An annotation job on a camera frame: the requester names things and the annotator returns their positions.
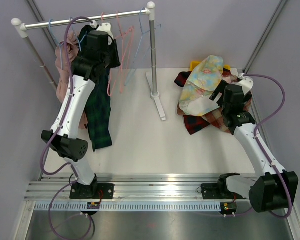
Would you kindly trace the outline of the pastel tie-dye garment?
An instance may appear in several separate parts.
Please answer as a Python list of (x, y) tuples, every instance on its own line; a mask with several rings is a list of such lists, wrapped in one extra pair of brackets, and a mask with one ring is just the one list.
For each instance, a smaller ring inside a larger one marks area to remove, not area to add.
[(224, 60), (210, 55), (198, 64), (187, 78), (178, 106), (184, 115), (202, 117), (219, 108), (210, 100), (223, 79)]

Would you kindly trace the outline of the red black plaid skirt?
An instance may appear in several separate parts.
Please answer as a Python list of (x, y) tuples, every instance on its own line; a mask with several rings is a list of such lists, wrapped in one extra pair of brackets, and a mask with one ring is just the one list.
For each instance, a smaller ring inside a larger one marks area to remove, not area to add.
[[(183, 88), (187, 82), (188, 77), (191, 75), (191, 71), (182, 71), (178, 74), (174, 83), (178, 86)], [(180, 109), (179, 104), (177, 105), (177, 114), (179, 116), (183, 116), (183, 122), (185, 128), (187, 129), (190, 135), (193, 135), (204, 128), (210, 126), (211, 124), (204, 120), (202, 117), (192, 116), (192, 115), (185, 115), (185, 113)]]

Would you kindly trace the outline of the dark green plaid skirt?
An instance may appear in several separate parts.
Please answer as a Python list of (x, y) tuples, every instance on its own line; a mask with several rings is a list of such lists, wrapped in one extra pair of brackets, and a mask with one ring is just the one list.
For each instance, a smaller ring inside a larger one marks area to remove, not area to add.
[[(85, 27), (87, 33), (95, 31), (89, 25)], [(72, 62), (71, 68), (74, 75), (95, 83), (84, 108), (92, 149), (95, 151), (110, 147), (113, 144), (109, 131), (111, 97), (107, 94), (110, 68), (106, 67), (104, 61), (84, 60), (79, 54)]]

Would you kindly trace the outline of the pink hanger with plaid skirt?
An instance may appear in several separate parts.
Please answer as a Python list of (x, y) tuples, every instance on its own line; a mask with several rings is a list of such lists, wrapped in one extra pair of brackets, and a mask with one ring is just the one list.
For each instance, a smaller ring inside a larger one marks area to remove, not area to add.
[(134, 41), (135, 27), (131, 25), (126, 31), (123, 30), (119, 20), (119, 13), (116, 13), (116, 20), (119, 29), (119, 36), (117, 39), (121, 39), (121, 65), (119, 67), (118, 79), (119, 79), (119, 92), (122, 94), (124, 91), (124, 81), (127, 77), (126, 70), (130, 63), (131, 49)]

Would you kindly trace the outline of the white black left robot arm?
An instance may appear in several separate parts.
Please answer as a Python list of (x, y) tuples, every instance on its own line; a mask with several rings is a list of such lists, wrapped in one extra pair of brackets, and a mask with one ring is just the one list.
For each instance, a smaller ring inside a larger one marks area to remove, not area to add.
[(41, 133), (41, 139), (74, 173), (70, 184), (71, 199), (111, 199), (114, 186), (98, 183), (86, 154), (89, 144), (78, 138), (80, 120), (93, 90), (107, 76), (113, 65), (112, 37), (106, 31), (92, 30), (84, 38), (84, 45), (70, 67), (69, 84), (60, 112), (50, 130)]

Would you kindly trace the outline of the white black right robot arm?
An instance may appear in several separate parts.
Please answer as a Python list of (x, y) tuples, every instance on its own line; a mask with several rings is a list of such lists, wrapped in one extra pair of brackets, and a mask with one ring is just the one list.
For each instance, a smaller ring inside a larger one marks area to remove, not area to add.
[(217, 193), (222, 198), (238, 194), (248, 199), (257, 213), (287, 209), (284, 218), (291, 212), (295, 200), (299, 178), (276, 160), (257, 130), (252, 115), (244, 110), (243, 87), (221, 81), (210, 99), (222, 96), (217, 104), (222, 109), (225, 126), (238, 140), (248, 156), (257, 180), (245, 178), (239, 173), (227, 173), (219, 177)]

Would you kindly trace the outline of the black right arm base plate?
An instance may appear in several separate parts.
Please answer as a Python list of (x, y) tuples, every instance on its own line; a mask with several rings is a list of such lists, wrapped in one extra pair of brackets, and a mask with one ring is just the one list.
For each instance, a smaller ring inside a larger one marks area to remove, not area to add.
[(196, 192), (204, 200), (232, 200), (232, 194), (222, 193), (217, 183), (202, 183), (197, 187)]

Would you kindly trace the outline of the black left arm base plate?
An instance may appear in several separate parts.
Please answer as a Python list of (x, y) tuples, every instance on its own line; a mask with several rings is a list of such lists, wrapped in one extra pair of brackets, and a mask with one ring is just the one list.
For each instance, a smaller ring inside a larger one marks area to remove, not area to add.
[(93, 183), (91, 185), (75, 183), (71, 186), (69, 198), (73, 200), (112, 200), (114, 187), (111, 183)]

